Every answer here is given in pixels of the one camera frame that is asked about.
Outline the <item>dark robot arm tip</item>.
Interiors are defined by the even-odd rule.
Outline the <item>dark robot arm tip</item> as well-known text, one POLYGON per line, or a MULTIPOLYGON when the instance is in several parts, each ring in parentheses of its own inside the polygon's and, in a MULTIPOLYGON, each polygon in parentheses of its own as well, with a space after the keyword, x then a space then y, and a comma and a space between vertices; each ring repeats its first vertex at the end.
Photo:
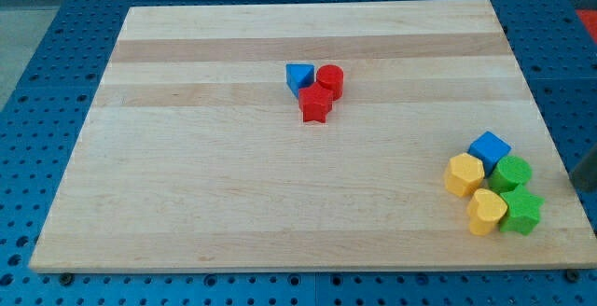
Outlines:
POLYGON ((575 189, 585 192, 596 190, 596 163, 596 146, 593 146, 569 174, 575 189))

